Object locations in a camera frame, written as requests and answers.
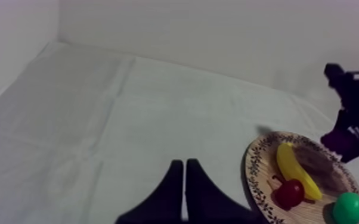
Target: table surface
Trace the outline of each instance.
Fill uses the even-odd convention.
[[[188,158],[250,207],[240,177],[249,143],[271,130],[318,141],[332,126],[284,92],[54,43],[0,96],[0,223],[112,223],[171,160]],[[359,183],[359,158],[346,166]]]

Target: white tablecloth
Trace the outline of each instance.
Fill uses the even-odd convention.
[[[54,43],[0,96],[0,223],[113,223],[187,158],[249,207],[251,141],[270,130],[318,141],[332,126],[284,92]],[[359,158],[347,167],[359,183]]]

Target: toy banana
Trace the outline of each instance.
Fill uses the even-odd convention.
[[[297,179],[302,183],[305,190],[305,198],[315,201],[322,198],[323,195],[316,183],[297,161],[291,143],[282,143],[278,146],[277,164],[285,180]]]

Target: white wall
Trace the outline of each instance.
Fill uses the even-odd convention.
[[[57,32],[58,0],[0,0],[0,90]]]
[[[334,118],[323,68],[359,69],[359,0],[61,0],[60,37],[290,91]]]

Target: toy fruit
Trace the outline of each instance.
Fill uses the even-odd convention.
[[[286,210],[297,206],[304,199],[304,186],[299,180],[285,181],[274,195],[277,202]]]
[[[341,194],[335,202],[333,217],[338,224],[359,222],[359,195],[351,192]]]
[[[277,164],[285,180],[297,179],[302,183],[305,190],[305,198],[315,201],[322,198],[321,191],[316,183],[297,161],[291,143],[282,143],[278,146]]]

